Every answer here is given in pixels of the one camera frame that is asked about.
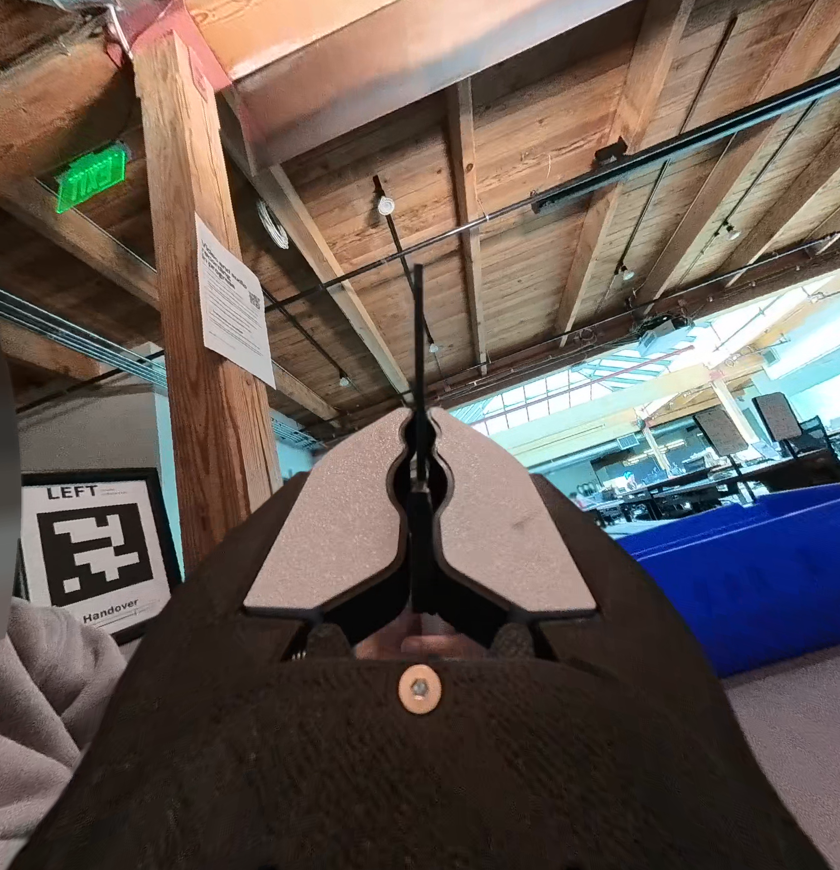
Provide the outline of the framed marker sign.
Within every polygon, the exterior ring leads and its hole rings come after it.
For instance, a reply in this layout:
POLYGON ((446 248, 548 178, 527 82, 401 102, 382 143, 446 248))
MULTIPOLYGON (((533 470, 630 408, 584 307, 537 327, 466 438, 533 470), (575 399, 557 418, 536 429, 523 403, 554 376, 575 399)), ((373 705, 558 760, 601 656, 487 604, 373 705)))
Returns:
POLYGON ((23 473, 22 495, 14 596, 141 639, 183 581, 157 469, 23 473))

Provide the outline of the white paper notice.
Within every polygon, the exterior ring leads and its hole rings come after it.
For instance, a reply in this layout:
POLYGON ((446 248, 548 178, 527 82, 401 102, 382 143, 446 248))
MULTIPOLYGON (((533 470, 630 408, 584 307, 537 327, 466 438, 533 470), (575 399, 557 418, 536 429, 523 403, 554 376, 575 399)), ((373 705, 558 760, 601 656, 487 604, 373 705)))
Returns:
POLYGON ((204 345, 275 388, 262 287, 198 215, 195 222, 204 345))

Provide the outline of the round white ceiling fixture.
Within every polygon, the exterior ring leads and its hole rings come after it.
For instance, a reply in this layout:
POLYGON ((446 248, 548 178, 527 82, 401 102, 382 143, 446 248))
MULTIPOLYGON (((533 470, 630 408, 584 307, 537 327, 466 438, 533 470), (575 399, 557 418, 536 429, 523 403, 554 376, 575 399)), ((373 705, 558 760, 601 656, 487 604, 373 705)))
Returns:
POLYGON ((268 204, 261 197, 256 198, 256 212, 262 224, 262 229, 272 244, 281 251, 287 251, 290 248, 290 237, 283 225, 274 217, 268 204))

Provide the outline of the blue plastic bin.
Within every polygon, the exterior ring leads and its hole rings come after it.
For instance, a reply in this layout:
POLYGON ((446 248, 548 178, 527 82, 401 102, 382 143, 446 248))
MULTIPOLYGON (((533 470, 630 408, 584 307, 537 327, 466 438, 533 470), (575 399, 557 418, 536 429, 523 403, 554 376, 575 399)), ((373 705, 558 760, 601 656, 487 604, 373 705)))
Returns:
POLYGON ((840 645, 840 483, 618 538, 727 678, 840 645))

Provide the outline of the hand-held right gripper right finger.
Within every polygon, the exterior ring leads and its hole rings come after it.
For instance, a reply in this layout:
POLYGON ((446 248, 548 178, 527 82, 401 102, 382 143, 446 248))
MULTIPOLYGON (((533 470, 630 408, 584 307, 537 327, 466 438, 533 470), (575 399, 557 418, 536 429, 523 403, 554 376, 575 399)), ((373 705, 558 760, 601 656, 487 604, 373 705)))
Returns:
POLYGON ((431 457, 444 473, 432 519, 433 603, 491 647, 507 624, 596 615, 598 604, 527 469, 489 437, 433 408, 431 457))

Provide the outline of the black cable tie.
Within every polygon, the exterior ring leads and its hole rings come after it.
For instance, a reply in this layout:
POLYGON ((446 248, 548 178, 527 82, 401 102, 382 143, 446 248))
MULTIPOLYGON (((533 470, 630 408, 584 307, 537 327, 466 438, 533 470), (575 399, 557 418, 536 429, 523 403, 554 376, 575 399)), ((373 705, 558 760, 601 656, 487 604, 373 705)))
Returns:
POLYGON ((432 552, 433 505, 429 488, 430 424, 427 414, 425 386, 425 356, 427 349, 425 327, 424 267, 414 267, 414 472, 409 495, 410 523, 410 585, 411 604, 420 614, 436 614, 435 565, 432 552))

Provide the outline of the wooden post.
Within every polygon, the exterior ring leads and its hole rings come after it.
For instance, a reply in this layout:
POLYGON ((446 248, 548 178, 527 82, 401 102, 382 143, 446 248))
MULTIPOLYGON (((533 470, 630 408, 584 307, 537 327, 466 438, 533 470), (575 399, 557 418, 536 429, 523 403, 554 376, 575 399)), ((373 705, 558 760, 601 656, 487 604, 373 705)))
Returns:
POLYGON ((204 340, 197 221, 241 257, 215 92, 174 27, 139 38, 141 102, 187 575, 279 488, 266 386, 204 340))

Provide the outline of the ceiling projector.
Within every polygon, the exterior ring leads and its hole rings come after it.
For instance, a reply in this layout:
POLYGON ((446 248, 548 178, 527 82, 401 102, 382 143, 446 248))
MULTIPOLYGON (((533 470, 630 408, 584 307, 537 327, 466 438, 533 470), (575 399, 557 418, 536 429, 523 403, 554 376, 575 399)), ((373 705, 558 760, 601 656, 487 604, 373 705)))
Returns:
POLYGON ((693 320, 682 314, 659 315, 649 319, 642 324, 637 339, 639 356, 649 358, 654 354, 667 353, 683 340, 693 325, 693 320))

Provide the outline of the person's left forearm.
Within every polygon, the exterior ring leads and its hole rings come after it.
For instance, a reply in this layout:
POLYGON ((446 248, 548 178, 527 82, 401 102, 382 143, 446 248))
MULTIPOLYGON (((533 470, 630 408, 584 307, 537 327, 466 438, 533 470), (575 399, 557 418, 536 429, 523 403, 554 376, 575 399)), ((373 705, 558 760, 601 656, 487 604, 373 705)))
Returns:
POLYGON ((11 599, 0 639, 0 869, 66 788, 125 665, 107 631, 11 599))

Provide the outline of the green exit sign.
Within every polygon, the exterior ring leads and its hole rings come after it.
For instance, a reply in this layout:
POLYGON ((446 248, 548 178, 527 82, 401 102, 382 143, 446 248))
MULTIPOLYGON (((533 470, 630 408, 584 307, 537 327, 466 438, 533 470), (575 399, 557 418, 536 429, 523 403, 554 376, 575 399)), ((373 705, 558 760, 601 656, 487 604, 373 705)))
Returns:
POLYGON ((129 159, 130 150, 118 141, 71 162, 56 175, 56 213, 75 209, 121 184, 126 179, 129 159))

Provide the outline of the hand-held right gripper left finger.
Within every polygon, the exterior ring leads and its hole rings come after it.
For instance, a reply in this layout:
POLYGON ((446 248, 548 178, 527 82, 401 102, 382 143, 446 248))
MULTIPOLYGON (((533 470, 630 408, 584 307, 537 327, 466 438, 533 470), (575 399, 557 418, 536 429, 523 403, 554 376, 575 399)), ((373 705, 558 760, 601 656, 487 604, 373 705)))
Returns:
POLYGON ((245 596, 247 614, 337 625, 356 645, 404 611, 410 544, 394 480, 411 418, 395 410, 316 464, 245 596))

